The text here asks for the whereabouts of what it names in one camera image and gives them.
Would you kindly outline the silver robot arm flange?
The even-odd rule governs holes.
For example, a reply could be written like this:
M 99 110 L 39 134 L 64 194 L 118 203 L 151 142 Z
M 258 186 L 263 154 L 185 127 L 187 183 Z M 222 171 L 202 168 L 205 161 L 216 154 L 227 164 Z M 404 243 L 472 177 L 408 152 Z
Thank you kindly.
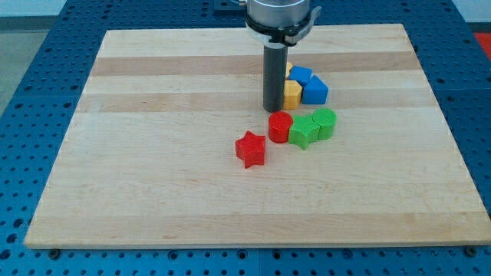
M 310 0 L 248 0 L 245 26 L 267 48 L 293 47 L 305 38 L 321 15 Z

